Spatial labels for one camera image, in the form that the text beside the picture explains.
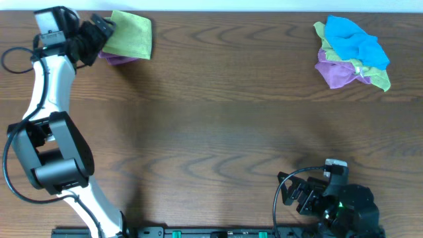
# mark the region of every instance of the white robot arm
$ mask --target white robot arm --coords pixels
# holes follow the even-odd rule
[[[96,15],[92,17],[95,24],[84,22],[79,28],[76,12],[64,7],[36,11],[35,16],[44,46],[34,49],[39,60],[33,59],[34,90],[23,118],[32,114],[39,104],[43,107],[29,119],[30,126],[13,138],[12,146],[35,188],[45,188],[59,198],[76,195],[89,209],[100,225],[100,233],[98,225],[80,203],[72,197],[64,198],[87,224],[93,238],[127,237],[124,217],[100,189],[93,175],[91,151],[67,115],[76,61],[91,65],[113,28],[108,24],[106,27],[104,19]],[[46,88],[40,60],[48,69]],[[40,103],[43,94],[46,96]],[[58,149],[45,153],[36,150],[46,141],[54,140]]]

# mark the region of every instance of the pile of cloths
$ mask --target pile of cloths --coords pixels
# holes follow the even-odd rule
[[[376,36],[368,35],[356,23],[342,17],[328,16],[326,26],[316,22],[314,27],[322,39],[315,68],[331,89],[357,79],[388,91],[391,83],[386,67],[390,62]]]
[[[98,54],[99,58],[105,58],[110,65],[150,60],[153,37],[149,19],[122,11],[113,11],[106,19],[115,22],[116,29]]]

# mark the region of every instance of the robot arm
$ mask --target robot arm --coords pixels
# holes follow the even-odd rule
[[[12,146],[34,188],[45,188],[58,197],[76,195],[100,223],[102,237],[123,237],[124,218],[100,187],[94,173],[91,150],[68,116],[72,82],[76,63],[81,60],[92,65],[98,52],[112,35],[114,28],[103,18],[93,15],[90,22],[79,27],[77,13],[65,7],[36,11],[39,36],[43,46],[34,49],[38,59],[48,68],[47,92],[44,70],[39,60],[32,58],[35,83],[28,110],[23,118],[34,112],[46,93],[43,107],[24,130],[13,139]],[[17,126],[9,126],[8,133]],[[47,141],[57,141],[58,148],[39,152],[37,147]],[[91,235],[98,237],[93,219],[73,198],[64,199],[88,225]]]
[[[282,186],[282,201],[290,206],[298,201],[297,212],[320,219],[306,237],[330,233],[335,237],[384,238],[379,225],[379,209],[369,188],[348,184],[348,167],[344,161],[327,159],[324,176],[328,181],[309,177],[291,177],[289,188]],[[280,172],[279,182],[288,174]]]

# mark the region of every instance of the white wall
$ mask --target white wall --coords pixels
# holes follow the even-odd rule
[[[0,0],[0,10],[350,11],[423,13],[423,0]]]

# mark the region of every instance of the blue cloth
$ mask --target blue cloth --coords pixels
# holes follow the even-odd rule
[[[389,59],[376,36],[370,36],[356,23],[342,18],[328,16],[325,37],[342,60],[358,59],[365,66],[385,70]]]

